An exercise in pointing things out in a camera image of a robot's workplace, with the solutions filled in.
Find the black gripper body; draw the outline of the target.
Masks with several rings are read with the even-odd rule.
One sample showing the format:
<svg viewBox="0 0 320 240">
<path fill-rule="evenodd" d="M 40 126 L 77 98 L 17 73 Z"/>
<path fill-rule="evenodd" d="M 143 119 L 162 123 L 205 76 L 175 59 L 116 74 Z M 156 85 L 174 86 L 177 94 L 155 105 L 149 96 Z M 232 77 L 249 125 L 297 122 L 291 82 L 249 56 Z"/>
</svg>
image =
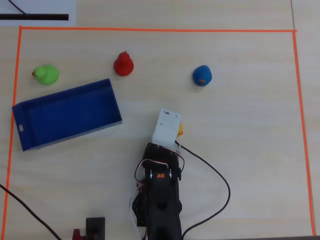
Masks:
<svg viewBox="0 0 320 240">
<path fill-rule="evenodd" d="M 178 156 L 171 150 L 150 142 L 146 145 L 144 150 L 144 159 L 155 161 L 177 161 Z"/>
</svg>

